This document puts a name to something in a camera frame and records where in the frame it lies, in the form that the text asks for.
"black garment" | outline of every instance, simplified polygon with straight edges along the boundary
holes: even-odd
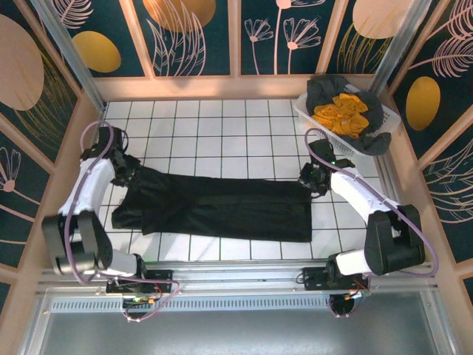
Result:
[[[340,75],[320,75],[307,81],[305,106],[309,115],[313,115],[316,106],[333,104],[333,98],[340,95],[347,84],[349,84],[348,80]],[[357,95],[368,106],[368,111],[362,112],[361,115],[370,122],[370,125],[363,130],[360,138],[351,138],[347,135],[339,135],[339,137],[361,153],[382,155],[391,144],[391,133],[383,132],[375,137],[368,135],[379,129],[383,124],[384,116],[381,102],[369,91],[355,92],[354,95]]]
[[[163,174],[141,166],[113,228],[252,240],[310,242],[310,190],[291,181]]]

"fern leaf drawing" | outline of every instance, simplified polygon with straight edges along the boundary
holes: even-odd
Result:
[[[442,222],[473,220],[473,141],[458,153],[432,162],[424,176]]]
[[[473,35],[473,0],[455,0],[449,20],[433,31],[431,38],[447,27],[450,34],[456,39],[463,39]]]
[[[52,4],[62,24],[71,30],[81,28],[94,12],[91,0],[52,0]]]
[[[473,36],[458,39],[451,37],[437,48],[434,58],[421,61],[409,69],[432,63],[436,76],[459,78],[473,64]]]
[[[149,0],[150,14],[157,22],[147,20],[154,36],[153,67],[159,76],[202,74],[205,66],[205,36],[202,25],[184,3],[178,11],[170,0]]]
[[[159,76],[169,75],[169,53],[163,37],[161,28],[156,28],[149,20],[147,20],[154,38],[154,55],[153,67]]]
[[[185,50],[184,63],[186,65],[175,75],[189,76],[195,70],[199,70],[197,75],[200,75],[205,66],[205,37],[199,19],[192,13],[190,16],[185,11],[186,26],[191,30],[186,33],[186,40],[188,45]]]
[[[462,162],[471,158],[473,158],[473,141],[470,141],[458,153],[444,159],[433,161],[426,168],[426,172],[424,173],[427,184],[437,183],[442,178],[447,178]]]

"black pants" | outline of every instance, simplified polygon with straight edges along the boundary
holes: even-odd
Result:
[[[310,242],[310,190],[291,181],[163,174],[141,166],[113,228],[252,240]]]

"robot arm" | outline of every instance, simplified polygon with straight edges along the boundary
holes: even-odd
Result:
[[[69,213],[79,181],[89,174],[82,193],[75,204],[71,230],[72,252],[78,270],[82,273],[104,272],[119,276],[141,276],[144,263],[139,255],[124,254],[112,249],[112,244],[98,219],[98,211],[106,188],[110,183],[125,186],[134,176],[140,161],[126,155],[122,131],[114,128],[111,149],[90,172],[89,167],[109,142],[109,129],[99,129],[99,140],[81,156],[79,178],[66,203],[58,214],[44,218],[42,228],[49,249],[53,268],[57,274],[71,272],[64,250],[64,221]],[[355,166],[347,159],[336,160],[327,140],[312,142],[311,148],[324,160],[358,175]],[[390,211],[358,181],[316,160],[308,163],[299,179],[304,185],[320,195],[332,189],[344,197],[363,217],[367,224],[367,238],[363,249],[332,255],[327,263],[331,279],[372,272],[377,275],[421,264],[425,259],[421,239],[394,212]],[[386,198],[417,226],[420,218],[413,206],[399,206]]]
[[[336,160],[328,140],[314,141],[310,147],[325,161],[351,172],[357,176],[357,180],[363,180],[349,160]],[[363,249],[329,257],[327,273],[332,284],[336,284],[337,279],[349,275],[366,273],[382,275],[424,262],[425,251],[419,236],[357,180],[321,165],[315,158],[303,168],[299,180],[320,195],[325,195],[332,189],[341,195],[367,224]],[[400,206],[387,197],[384,199],[420,228],[421,219],[414,206]]]
[[[45,217],[42,223],[44,237],[56,274],[71,272],[64,248],[64,222],[83,176],[89,174],[79,194],[72,215],[72,253],[78,270],[84,274],[104,272],[125,277],[140,276],[144,264],[141,257],[124,254],[112,248],[105,229],[98,219],[98,212],[110,183],[124,186],[132,178],[140,161],[124,154],[122,131],[113,128],[114,140],[110,150],[92,169],[91,164],[105,149],[110,134],[107,127],[99,129],[99,140],[81,156],[81,170],[66,203],[58,214]]]

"white laundry basket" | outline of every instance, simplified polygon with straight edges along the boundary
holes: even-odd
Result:
[[[360,91],[358,88],[354,87],[353,85],[348,84],[344,88],[344,92],[358,92]],[[309,128],[320,128],[325,133],[327,133],[328,139],[333,145],[333,148],[339,154],[345,155],[347,158],[352,157],[353,155],[365,155],[359,152],[357,149],[353,148],[348,142],[341,139],[335,133],[332,133],[329,129],[326,129],[324,126],[319,124],[315,121],[310,115],[307,113],[307,108],[305,107],[305,101],[307,100],[307,93],[302,94],[297,99],[296,103],[294,104],[294,109],[296,109],[297,113],[299,114],[299,121],[304,124],[307,129]],[[383,133],[383,132],[390,132],[393,133],[401,123],[401,117],[391,109],[383,106],[383,124],[381,127],[374,133],[370,133],[369,136],[375,137],[376,135]]]

